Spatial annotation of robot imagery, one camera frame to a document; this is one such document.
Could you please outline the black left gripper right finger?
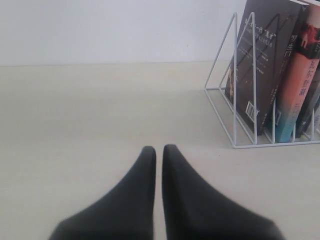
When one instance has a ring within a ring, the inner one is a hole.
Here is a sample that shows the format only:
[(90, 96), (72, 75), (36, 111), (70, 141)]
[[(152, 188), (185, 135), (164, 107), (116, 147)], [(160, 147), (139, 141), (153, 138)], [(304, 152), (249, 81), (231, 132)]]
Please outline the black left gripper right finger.
[(162, 201), (169, 240), (282, 240), (270, 219), (223, 195), (174, 144), (162, 155)]

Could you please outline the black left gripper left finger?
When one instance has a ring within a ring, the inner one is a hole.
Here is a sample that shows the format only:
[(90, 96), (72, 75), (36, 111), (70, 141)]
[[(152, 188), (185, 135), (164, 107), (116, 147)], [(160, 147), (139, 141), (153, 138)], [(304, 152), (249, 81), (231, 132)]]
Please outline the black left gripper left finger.
[(62, 220), (51, 240), (152, 240), (156, 151), (142, 148), (127, 174), (101, 199)]

